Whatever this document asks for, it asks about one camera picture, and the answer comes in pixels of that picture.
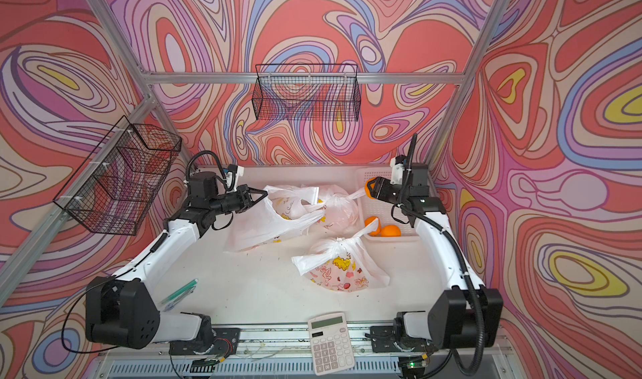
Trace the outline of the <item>white printed plastic bag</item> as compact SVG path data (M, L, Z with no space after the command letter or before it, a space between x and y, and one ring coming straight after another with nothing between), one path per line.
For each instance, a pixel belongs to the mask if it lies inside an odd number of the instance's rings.
M348 238L320 240L308 253L292 258L299 275L314 284L336 292L356 292L385 288L389 275L369 255L363 237L365 228Z

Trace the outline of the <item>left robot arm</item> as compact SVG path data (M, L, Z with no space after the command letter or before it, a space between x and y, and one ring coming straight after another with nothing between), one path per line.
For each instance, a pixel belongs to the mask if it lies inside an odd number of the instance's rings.
M113 275L87 285L86 340L134 350L169 343L192 354L209 352L216 341L210 317L163 311L152 293L179 257L214 229L218 217L244 213L267 196L263 189L237 183L233 169L224 177L200 172L188 178L187 197L160 235Z

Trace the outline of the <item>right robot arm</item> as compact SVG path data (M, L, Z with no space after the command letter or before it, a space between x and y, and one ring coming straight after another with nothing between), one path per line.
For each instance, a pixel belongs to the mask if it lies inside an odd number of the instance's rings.
M452 233L446 208L433 195L428 168L409 158L391 162L391 177L376 177L365 184L367 195L391 205L391 217L402 215L427 248L443 287L429 310L403 311L391 327L391 343L404 347L414 341L424 347L422 357L402 367L404 378L430 378L454 362L462 375L472 377L492 347L503 311L503 297L487 287L467 261Z

